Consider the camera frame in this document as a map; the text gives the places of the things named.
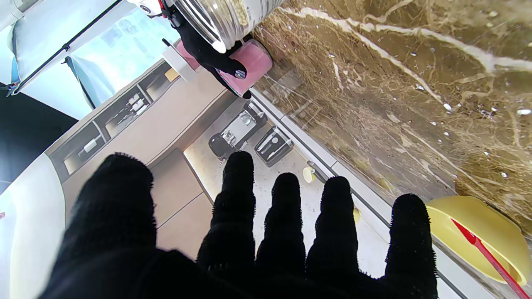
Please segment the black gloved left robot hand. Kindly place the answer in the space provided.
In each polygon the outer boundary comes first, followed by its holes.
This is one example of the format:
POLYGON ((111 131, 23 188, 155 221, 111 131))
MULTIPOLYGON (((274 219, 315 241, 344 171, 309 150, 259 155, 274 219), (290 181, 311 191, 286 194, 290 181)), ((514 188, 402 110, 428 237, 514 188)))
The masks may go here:
POLYGON ((436 255, 427 208, 414 194, 392 207, 384 276, 357 259, 354 202, 346 178, 325 182, 315 240, 306 250, 300 184, 277 176, 264 239, 253 237, 254 163, 226 162, 210 229, 196 260, 156 246, 153 175, 109 155, 78 195, 41 299, 436 299, 436 255))

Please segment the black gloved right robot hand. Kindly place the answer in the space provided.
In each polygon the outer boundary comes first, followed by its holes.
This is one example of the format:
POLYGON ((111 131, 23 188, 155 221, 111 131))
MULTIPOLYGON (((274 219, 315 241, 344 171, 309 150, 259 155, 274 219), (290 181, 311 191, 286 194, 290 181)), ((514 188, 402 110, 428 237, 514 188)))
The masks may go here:
POLYGON ((198 31, 199 25, 202 24, 204 25, 205 33, 208 33, 211 37, 215 36, 215 27, 212 25, 211 17, 197 0, 177 0, 175 4, 172 4, 169 0, 160 0, 158 3, 160 4, 162 15, 169 20, 171 27, 179 33, 185 50, 205 70, 210 72, 223 87, 237 95, 226 80, 220 76, 220 72, 229 74, 236 79, 246 78, 247 69, 245 66, 230 57, 242 45, 241 42, 238 42, 232 49, 227 49, 222 44, 221 49, 225 50, 225 52, 217 51, 212 42, 206 40, 203 34, 198 31))

